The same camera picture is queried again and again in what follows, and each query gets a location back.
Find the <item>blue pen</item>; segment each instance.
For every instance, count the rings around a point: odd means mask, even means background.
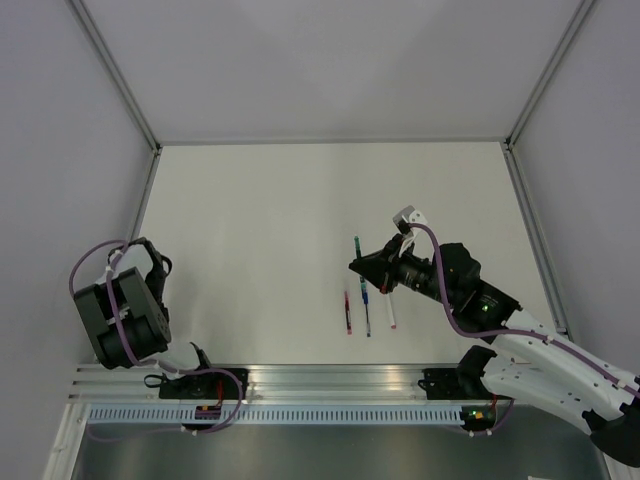
[[[356,242],[356,258],[361,258],[360,252],[360,239],[356,235],[353,239]],[[364,302],[364,310],[367,314],[367,337],[371,336],[371,323],[369,323],[369,295],[367,294],[367,282],[364,277],[360,275],[360,290],[362,291],[362,301]]]

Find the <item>pen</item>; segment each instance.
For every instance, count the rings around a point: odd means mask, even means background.
[[[351,335],[351,309],[349,308],[349,293],[344,291],[344,314],[347,318],[347,335]]]
[[[356,244],[356,258],[361,258],[362,253],[360,252],[360,239],[356,235],[353,240]],[[364,302],[364,310],[367,314],[367,337],[370,337],[371,323],[369,322],[369,295],[367,294],[367,282],[362,275],[360,275],[360,290],[362,290],[362,301]]]

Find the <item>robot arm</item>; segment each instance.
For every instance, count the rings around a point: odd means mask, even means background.
[[[413,207],[394,222],[400,234],[349,268],[383,294],[402,284],[443,303],[454,330],[530,362],[516,365],[492,349],[474,346],[458,366],[467,392],[490,392],[556,415],[586,434],[612,458],[640,466],[640,379],[613,367],[536,321],[519,302],[480,279],[480,263],[461,243],[438,246]],[[420,231],[434,258],[413,255]]]

